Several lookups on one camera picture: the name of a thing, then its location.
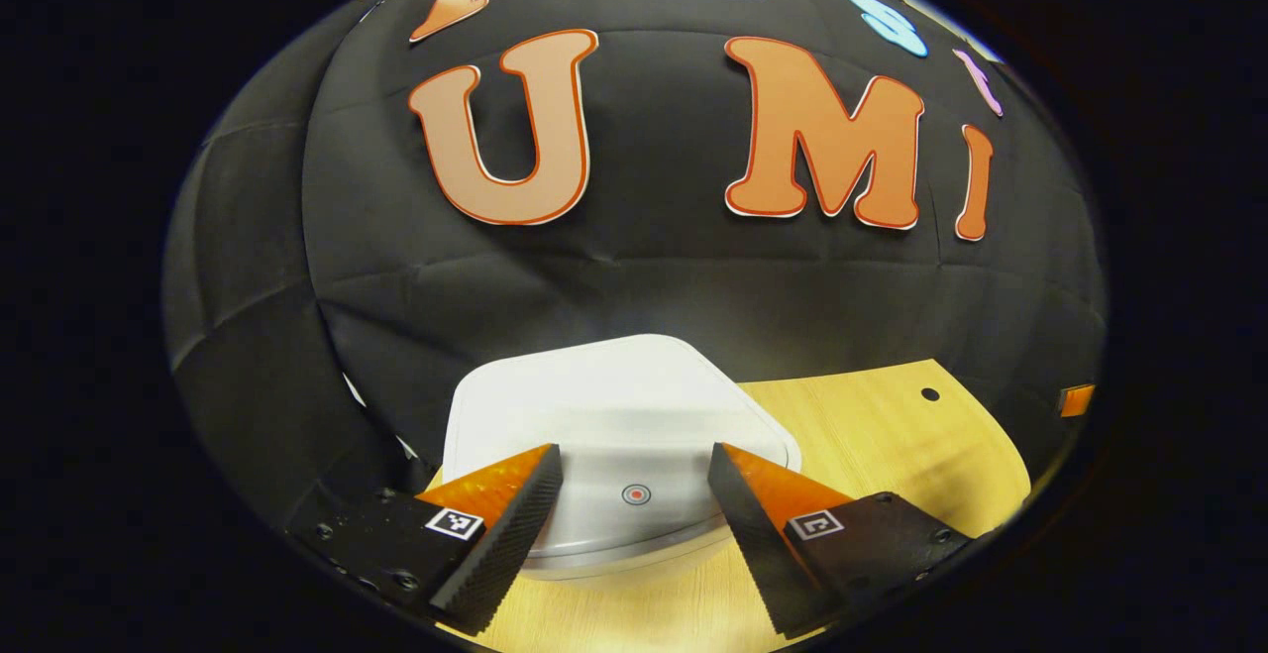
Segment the wooden table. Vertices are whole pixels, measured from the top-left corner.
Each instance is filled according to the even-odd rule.
[[[1009,437],[936,360],[741,387],[796,437],[801,473],[844,495],[896,492],[969,536],[1006,522],[1030,495]],[[430,487],[440,482],[436,473]],[[792,643],[771,628],[734,539],[697,568],[643,586],[521,576],[481,635],[441,628],[503,653],[767,653]]]

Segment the target sticker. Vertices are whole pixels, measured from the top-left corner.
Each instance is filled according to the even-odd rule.
[[[626,505],[647,505],[647,501],[652,498],[652,491],[642,484],[631,484],[621,491],[621,500]]]
[[[430,522],[426,522],[426,527],[431,531],[439,531],[440,534],[467,541],[482,524],[484,524],[484,517],[477,517],[476,515],[445,507],[436,512],[436,516],[431,517]]]

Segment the screw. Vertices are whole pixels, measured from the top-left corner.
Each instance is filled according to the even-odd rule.
[[[397,572],[397,574],[392,577],[392,581],[397,582],[397,586],[406,591],[418,588],[418,579],[413,578],[410,572]]]

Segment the white plastic lid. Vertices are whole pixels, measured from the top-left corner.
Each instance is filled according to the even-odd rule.
[[[671,546],[681,552],[685,540],[716,540],[725,520],[708,482],[714,443],[801,468],[796,440],[752,397],[687,342],[656,333],[495,360],[467,374],[454,392],[445,478],[545,443],[559,445],[564,482],[529,553],[530,576],[647,562]]]

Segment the wooden surface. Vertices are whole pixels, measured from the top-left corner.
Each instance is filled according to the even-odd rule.
[[[844,495],[896,492],[980,536],[1030,493],[999,423],[933,360],[741,387],[796,437],[801,473]],[[926,388],[938,399],[926,399]],[[431,487],[440,481],[437,473]],[[521,576],[484,633],[455,635],[503,653],[766,653],[792,643],[771,628],[734,539],[690,572],[635,587]]]

